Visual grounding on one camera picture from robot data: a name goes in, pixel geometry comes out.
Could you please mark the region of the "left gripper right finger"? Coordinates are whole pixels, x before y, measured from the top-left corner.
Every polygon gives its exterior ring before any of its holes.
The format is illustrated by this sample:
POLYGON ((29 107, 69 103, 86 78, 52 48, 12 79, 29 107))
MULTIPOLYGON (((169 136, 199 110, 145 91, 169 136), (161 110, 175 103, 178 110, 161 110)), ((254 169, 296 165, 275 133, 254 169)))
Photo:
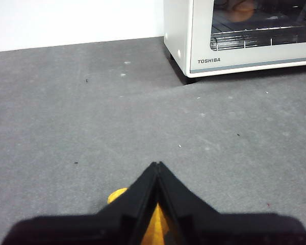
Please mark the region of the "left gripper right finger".
POLYGON ((180 244, 306 244, 306 228, 276 213, 220 213, 158 163, 159 204, 180 244))

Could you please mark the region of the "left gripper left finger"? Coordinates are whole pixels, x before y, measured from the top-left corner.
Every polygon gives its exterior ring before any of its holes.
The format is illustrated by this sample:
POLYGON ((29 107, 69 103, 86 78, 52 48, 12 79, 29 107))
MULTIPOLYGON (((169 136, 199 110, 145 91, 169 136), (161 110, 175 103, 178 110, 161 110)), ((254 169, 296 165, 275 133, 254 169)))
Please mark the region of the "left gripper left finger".
POLYGON ((17 222, 3 244, 140 244, 156 208, 157 163, 96 214, 38 216, 17 222))

